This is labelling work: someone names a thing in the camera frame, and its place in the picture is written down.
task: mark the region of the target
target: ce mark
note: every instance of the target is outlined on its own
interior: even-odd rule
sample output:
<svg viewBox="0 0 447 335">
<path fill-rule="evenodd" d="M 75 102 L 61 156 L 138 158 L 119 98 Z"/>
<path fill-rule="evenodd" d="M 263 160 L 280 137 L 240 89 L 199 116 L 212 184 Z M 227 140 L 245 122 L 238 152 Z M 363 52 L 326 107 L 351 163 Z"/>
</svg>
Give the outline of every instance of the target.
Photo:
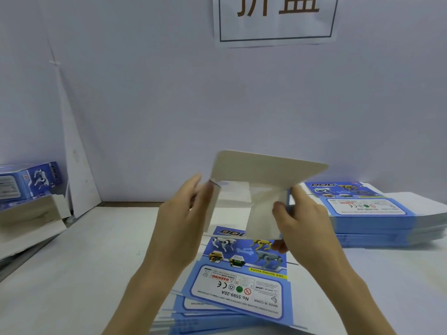
<svg viewBox="0 0 447 335">
<path fill-rule="evenodd" d="M 227 287 L 227 283 L 224 282 L 225 287 L 222 287 L 222 289 L 225 289 Z M 222 282 L 219 281 L 219 283 L 217 284 L 217 287 L 220 288 L 220 286 L 222 285 Z"/>
</svg>

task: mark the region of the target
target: white wall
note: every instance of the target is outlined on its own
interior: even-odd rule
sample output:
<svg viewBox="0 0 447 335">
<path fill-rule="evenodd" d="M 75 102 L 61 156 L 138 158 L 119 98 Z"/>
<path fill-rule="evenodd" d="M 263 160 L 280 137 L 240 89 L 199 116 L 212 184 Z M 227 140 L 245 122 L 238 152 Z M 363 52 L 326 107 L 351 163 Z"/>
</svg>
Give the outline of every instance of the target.
<svg viewBox="0 0 447 335">
<path fill-rule="evenodd" d="M 447 0 L 347 0 L 333 44 L 230 50 L 211 0 L 39 1 L 104 201 L 164 200 L 222 149 L 447 201 Z"/>
<path fill-rule="evenodd" d="M 0 0 L 0 164 L 57 161 L 64 136 L 54 68 L 36 0 Z"/>
</svg>

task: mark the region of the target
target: white robot dog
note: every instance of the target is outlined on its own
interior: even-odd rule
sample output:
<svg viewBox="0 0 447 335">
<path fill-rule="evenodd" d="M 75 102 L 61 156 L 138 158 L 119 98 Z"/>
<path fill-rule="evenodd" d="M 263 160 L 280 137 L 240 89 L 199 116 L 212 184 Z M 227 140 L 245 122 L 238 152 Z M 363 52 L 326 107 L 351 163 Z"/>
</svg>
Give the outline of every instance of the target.
<svg viewBox="0 0 447 335">
<path fill-rule="evenodd" d="M 213 238 L 213 246 L 216 248 L 219 248 L 219 246 L 216 244 L 216 242 L 220 242 L 220 245 L 222 246 L 222 249 L 224 252 L 227 252 L 225 246 L 227 244 L 230 245 L 231 250 L 234 250 L 232 247 L 232 244 L 236 243 L 236 240 L 233 238 Z"/>
</svg>

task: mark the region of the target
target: right hand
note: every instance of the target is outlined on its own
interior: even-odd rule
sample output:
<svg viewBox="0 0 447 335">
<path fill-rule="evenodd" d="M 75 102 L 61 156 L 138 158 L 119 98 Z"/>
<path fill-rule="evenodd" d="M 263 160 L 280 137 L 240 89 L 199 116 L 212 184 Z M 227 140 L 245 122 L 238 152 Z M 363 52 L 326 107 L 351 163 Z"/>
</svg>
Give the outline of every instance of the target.
<svg viewBox="0 0 447 335">
<path fill-rule="evenodd" d="M 273 216 L 283 240 L 272 249 L 293 257 L 311 275 L 327 274 L 328 267 L 349 265 L 332 228 L 326 207 L 312 200 L 301 186 L 291 188 L 295 208 L 289 214 L 282 202 L 275 202 Z"/>
</svg>

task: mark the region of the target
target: white table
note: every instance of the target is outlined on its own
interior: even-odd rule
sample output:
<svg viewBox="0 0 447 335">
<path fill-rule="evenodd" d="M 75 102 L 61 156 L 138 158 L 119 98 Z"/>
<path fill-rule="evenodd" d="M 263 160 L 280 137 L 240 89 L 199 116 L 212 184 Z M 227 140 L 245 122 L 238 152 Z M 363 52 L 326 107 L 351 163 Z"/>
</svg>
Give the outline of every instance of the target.
<svg viewBox="0 0 447 335">
<path fill-rule="evenodd" d="M 229 209 L 217 211 L 236 218 L 238 208 Z M 97 207 L 88 212 L 0 283 L 0 334 L 100 334 L 142 262 L 157 211 Z M 378 251 L 419 271 L 426 282 L 447 294 L 446 249 L 443 239 L 430 249 Z M 256 329 L 257 334 L 286 331 Z M 232 332 L 252 333 L 253 329 Z"/>
</svg>

